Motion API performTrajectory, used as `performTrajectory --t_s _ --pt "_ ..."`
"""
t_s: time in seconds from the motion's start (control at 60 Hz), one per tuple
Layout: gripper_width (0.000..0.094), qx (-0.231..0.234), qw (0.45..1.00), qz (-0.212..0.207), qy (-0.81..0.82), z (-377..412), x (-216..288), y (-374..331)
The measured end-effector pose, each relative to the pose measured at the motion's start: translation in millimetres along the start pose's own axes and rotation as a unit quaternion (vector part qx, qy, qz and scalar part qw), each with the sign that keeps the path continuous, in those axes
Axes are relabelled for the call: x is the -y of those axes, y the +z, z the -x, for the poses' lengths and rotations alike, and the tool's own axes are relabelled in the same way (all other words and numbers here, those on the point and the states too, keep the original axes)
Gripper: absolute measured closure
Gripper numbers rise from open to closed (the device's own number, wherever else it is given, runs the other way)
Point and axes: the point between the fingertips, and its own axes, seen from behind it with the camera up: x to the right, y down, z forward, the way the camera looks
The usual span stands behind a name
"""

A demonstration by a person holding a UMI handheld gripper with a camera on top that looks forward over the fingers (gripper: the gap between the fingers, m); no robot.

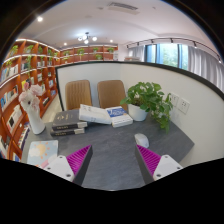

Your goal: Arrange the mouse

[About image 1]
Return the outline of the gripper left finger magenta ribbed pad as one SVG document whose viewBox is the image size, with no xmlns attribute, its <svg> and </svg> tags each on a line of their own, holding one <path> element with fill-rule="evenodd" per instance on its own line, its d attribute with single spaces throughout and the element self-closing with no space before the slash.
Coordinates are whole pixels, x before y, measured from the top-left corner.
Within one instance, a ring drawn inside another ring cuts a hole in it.
<svg viewBox="0 0 224 224">
<path fill-rule="evenodd" d="M 81 186 L 92 155 L 92 146 L 87 145 L 67 157 L 59 155 L 44 170 Z"/>
</svg>

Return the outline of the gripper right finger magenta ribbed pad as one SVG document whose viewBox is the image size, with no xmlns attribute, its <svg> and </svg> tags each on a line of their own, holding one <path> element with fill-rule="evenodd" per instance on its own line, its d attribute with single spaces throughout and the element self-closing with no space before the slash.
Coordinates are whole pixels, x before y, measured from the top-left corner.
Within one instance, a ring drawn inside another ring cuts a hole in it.
<svg viewBox="0 0 224 224">
<path fill-rule="evenodd" d="M 140 145 L 136 145 L 135 156 L 145 184 L 182 169 L 182 166 L 169 155 L 160 156 Z"/>
</svg>

